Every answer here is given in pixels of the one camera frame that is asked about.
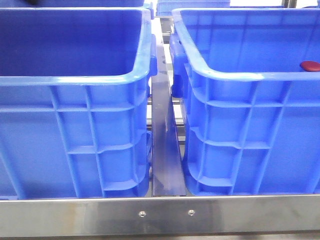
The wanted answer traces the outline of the red push button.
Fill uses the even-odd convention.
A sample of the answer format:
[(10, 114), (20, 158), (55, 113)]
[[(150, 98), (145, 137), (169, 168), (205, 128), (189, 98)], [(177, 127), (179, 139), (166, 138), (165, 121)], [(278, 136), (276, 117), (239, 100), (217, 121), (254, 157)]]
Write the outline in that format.
[(300, 67), (306, 72), (320, 72), (320, 63), (312, 60), (305, 60), (300, 63)]

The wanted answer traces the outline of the steel rack crossbars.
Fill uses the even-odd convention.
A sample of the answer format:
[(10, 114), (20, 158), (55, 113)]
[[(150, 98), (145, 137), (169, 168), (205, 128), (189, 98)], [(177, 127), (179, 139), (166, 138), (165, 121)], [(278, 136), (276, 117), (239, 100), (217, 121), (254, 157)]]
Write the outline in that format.
[[(186, 141), (186, 132), (185, 132), (185, 125), (182, 115), (182, 107), (181, 107), (181, 99), (180, 98), (173, 98), (172, 104), (173, 104), (173, 112), (174, 112), (174, 118), (176, 123), (176, 132), (177, 132), (177, 138), (180, 145), (185, 145)], [(152, 99), (151, 97), (147, 100), (147, 130), (152, 130)]]

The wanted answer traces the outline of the steel divider bar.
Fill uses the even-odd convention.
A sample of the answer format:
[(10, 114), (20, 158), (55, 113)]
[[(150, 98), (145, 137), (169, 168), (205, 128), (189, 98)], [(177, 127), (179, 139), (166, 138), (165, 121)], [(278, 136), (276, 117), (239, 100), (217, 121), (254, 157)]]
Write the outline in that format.
[(163, 41), (156, 43), (158, 73), (151, 81), (152, 195), (186, 195), (180, 145)]

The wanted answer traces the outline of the blue plastic bin right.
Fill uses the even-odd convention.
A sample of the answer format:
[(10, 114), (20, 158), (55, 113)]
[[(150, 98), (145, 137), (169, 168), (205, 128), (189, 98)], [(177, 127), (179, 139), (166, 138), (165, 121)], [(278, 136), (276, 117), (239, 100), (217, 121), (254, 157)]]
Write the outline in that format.
[(182, 161), (197, 196), (320, 191), (318, 8), (178, 8)]

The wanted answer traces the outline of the blue plastic bin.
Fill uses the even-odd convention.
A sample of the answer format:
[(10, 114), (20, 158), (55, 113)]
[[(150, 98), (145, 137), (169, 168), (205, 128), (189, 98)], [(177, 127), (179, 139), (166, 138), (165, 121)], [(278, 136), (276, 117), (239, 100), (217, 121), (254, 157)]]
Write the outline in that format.
[(318, 8), (178, 8), (182, 161), (197, 196), (320, 191)]
[(143, 197), (147, 9), (0, 9), (0, 198)]

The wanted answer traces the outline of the blue plastic bin left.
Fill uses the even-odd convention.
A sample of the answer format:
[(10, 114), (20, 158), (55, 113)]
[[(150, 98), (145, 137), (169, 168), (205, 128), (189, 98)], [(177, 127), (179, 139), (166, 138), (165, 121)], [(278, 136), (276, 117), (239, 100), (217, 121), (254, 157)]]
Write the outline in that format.
[(147, 9), (0, 9), (0, 198), (143, 197)]

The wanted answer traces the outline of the blue bin far centre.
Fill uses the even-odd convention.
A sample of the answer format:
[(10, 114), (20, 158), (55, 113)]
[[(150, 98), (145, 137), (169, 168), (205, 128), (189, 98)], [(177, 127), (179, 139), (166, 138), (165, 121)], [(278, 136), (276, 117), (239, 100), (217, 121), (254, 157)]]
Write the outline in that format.
[(158, 0), (156, 15), (172, 16), (172, 10), (179, 8), (229, 8), (230, 0)]

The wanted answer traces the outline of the blue bin far left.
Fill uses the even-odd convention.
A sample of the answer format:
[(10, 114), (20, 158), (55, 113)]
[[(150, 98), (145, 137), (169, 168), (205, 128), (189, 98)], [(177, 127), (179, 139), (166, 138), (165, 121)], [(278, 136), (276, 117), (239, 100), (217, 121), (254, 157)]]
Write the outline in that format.
[(128, 7), (153, 9), (151, 0), (1, 0), (1, 8)]

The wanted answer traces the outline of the stainless steel front rail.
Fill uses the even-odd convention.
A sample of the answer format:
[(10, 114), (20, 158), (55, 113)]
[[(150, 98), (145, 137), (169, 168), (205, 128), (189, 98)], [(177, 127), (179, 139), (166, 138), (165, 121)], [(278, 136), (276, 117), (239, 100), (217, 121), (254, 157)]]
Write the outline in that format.
[(258, 195), (9, 200), (1, 237), (318, 231), (320, 197)]

